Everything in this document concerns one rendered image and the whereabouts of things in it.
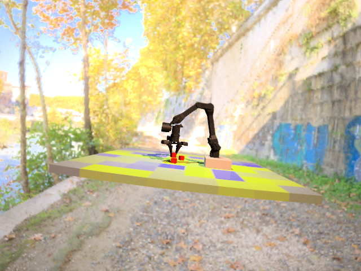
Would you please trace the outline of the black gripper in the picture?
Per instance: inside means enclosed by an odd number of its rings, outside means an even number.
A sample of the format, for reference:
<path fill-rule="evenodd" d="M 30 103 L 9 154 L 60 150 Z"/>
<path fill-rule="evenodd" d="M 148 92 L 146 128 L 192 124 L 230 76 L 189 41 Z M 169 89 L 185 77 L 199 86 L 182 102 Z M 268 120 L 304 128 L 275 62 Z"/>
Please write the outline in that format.
<path fill-rule="evenodd" d="M 173 146 L 172 144 L 176 144 L 176 151 L 175 153 L 178 153 L 179 149 L 182 147 L 182 145 L 184 146 L 188 146 L 188 143 L 187 142 L 179 142 L 179 133 L 171 133 L 171 140 L 168 141 L 168 140 L 161 140 L 161 143 L 162 144 L 165 144 L 169 147 L 169 151 L 170 151 L 170 154 L 172 154 L 172 149 L 173 149 Z M 177 143 L 176 143 L 177 142 Z"/>

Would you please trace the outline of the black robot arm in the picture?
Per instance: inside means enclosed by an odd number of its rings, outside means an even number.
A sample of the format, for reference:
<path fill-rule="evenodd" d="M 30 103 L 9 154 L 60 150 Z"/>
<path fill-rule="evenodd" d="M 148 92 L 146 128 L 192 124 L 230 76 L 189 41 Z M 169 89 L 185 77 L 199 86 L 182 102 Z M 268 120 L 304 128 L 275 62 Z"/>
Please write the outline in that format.
<path fill-rule="evenodd" d="M 172 133 L 180 133 L 180 128 L 183 126 L 177 125 L 179 124 L 186 116 L 188 116 L 190 113 L 192 113 L 196 109 L 204 109 L 205 113 L 208 117 L 208 126 L 209 126 L 209 138 L 208 144 L 211 147 L 210 151 L 210 157 L 211 158 L 219 158 L 219 153 L 221 150 L 221 146 L 219 145 L 218 138 L 215 134 L 215 126 L 214 126 L 214 104 L 212 103 L 201 103 L 197 102 L 193 106 L 191 106 L 189 109 L 185 110 L 183 113 L 180 113 L 179 115 L 176 115 L 173 117 L 173 121 L 170 123 L 162 123 L 161 131 L 162 132 L 170 132 L 172 127 Z M 173 126 L 173 124 L 176 124 Z"/>

